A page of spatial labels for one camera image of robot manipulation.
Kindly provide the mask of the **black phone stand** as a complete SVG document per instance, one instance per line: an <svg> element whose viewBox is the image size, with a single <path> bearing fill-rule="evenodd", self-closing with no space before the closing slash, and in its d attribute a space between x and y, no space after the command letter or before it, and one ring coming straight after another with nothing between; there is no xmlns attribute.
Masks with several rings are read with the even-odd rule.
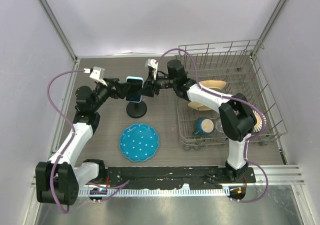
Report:
<svg viewBox="0 0 320 225"><path fill-rule="evenodd" d="M129 117L134 119L142 118L147 113L147 105L144 101L129 102L126 106L126 113Z"/></svg>

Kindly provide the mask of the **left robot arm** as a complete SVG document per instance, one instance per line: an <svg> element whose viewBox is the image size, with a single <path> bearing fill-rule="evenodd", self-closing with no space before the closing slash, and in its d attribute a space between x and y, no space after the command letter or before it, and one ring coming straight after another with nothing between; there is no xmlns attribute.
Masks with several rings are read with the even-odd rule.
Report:
<svg viewBox="0 0 320 225"><path fill-rule="evenodd" d="M95 89L84 85L76 90L75 115L67 138L48 161L39 162L35 168L38 202L71 206L84 185L106 181L107 170L102 160L86 159L79 167L75 164L98 128L101 117L98 109L108 98L124 99L129 88L128 83L118 78L104 78L96 82Z"/></svg>

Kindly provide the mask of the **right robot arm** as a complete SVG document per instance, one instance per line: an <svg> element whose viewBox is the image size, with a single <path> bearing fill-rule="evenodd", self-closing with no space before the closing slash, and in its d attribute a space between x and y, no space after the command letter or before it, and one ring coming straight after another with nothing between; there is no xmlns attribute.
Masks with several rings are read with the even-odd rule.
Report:
<svg viewBox="0 0 320 225"><path fill-rule="evenodd" d="M205 87L188 77L178 59L167 63L168 72L163 75L158 74L158 62L155 59L148 59L145 67L148 69L148 77L139 91L142 96L154 97L160 90L172 89L177 97L200 103L219 114L229 145L225 162L226 178L233 183L242 179L249 166L246 149L257 122L246 97L241 93L229 95Z"/></svg>

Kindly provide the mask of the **phone with light blue case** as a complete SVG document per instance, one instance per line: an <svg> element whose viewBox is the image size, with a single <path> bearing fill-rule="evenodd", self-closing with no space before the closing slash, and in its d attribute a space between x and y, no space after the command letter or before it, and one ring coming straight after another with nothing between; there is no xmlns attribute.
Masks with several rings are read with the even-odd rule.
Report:
<svg viewBox="0 0 320 225"><path fill-rule="evenodd" d="M138 76L127 76L126 82L130 85L128 93L125 97L126 101L140 103L142 101L142 96L139 94L139 92L143 88L144 79Z"/></svg>

